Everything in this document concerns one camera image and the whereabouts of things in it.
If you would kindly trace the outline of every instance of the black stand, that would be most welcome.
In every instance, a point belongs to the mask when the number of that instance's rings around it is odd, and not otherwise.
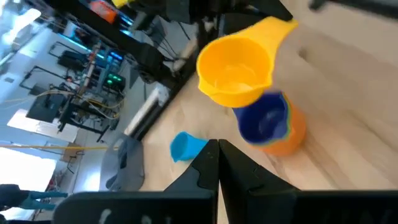
[[[101,140],[101,138],[104,136],[104,134],[106,133],[106,131],[109,129],[110,125],[107,124],[102,129],[91,128],[89,126],[86,126],[84,124],[80,124],[80,123],[77,123],[76,121],[74,121],[72,119],[73,114],[78,113],[79,111],[84,111],[85,113],[93,114],[99,118],[103,118],[103,119],[107,119],[107,118],[103,114],[99,113],[98,111],[96,111],[94,109],[85,108],[84,106],[74,103],[73,102],[74,99],[75,99],[74,96],[69,96],[65,106],[63,107],[63,113],[59,117],[59,122],[60,122],[60,126],[58,127],[59,131],[62,132],[63,129],[65,128],[65,126],[67,124],[70,124],[70,125],[76,126],[78,128],[83,128],[87,131],[91,131],[96,134],[99,134],[99,137],[97,139],[97,142],[99,142]]]
[[[54,223],[216,223],[219,180],[231,224],[398,223],[398,191],[300,191],[214,139],[164,192],[72,195]]]

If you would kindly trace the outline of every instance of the orange object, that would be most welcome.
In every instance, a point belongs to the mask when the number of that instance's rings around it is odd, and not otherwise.
[[[216,103],[239,108],[255,102],[272,85],[279,44],[297,21],[267,17],[208,44],[197,61],[199,89]]]
[[[285,94],[284,98],[289,106],[289,135],[263,146],[254,146],[274,156],[288,156],[293,154],[302,143],[307,129],[303,112],[293,105]]]
[[[117,11],[110,4],[102,0],[91,2],[90,9],[110,24],[114,22],[118,14]]]

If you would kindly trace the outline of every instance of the yellow wire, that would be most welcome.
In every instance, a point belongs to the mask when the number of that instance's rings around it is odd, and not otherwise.
[[[37,96],[28,96],[28,97],[25,97],[25,98],[17,98],[17,99],[12,99],[12,100],[5,100],[5,101],[3,101],[2,103],[0,103],[0,104],[3,104],[3,103],[8,103],[8,102],[14,102],[14,101],[22,101],[22,100],[26,100],[26,99],[36,99],[37,97],[39,97],[39,96],[43,96],[43,95],[48,95],[48,94],[56,94],[56,93],[60,93],[60,92],[65,92],[65,93],[68,93],[68,94],[73,94],[73,93],[70,93],[70,92],[67,92],[67,91],[58,91],[58,90],[48,90],[48,91],[45,91],[45,92],[43,92],[43,93],[41,93],[41,94],[39,94],[39,95],[37,95]]]
[[[107,149],[108,146],[91,146],[91,147],[82,147],[82,146],[16,146],[16,145],[0,145],[0,147],[5,148],[14,148],[14,149],[23,149],[23,148],[33,148],[33,149]]]
[[[123,99],[123,100],[121,100],[119,103],[116,103],[116,104],[115,104],[115,105],[113,105],[113,106],[106,106],[106,105],[104,105],[104,104],[100,103],[99,101],[92,100],[92,99],[89,99],[88,101],[90,101],[90,102],[92,102],[92,103],[95,103],[95,104],[98,104],[98,105],[102,106],[103,108],[109,108],[109,109],[113,109],[113,108],[116,108],[116,107],[118,107],[120,104],[122,104],[122,103],[123,103],[123,101],[124,101],[124,99]]]

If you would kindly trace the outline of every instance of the gray plastic part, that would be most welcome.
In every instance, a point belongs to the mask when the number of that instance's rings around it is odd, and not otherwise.
[[[115,144],[122,140],[117,150]],[[144,149],[137,139],[119,134],[105,152],[99,190],[137,191],[144,183]]]

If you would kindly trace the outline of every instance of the teal object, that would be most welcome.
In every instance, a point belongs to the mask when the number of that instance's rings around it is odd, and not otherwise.
[[[185,131],[180,132],[170,144],[173,161],[187,161],[194,159],[206,146],[208,140],[195,138]]]

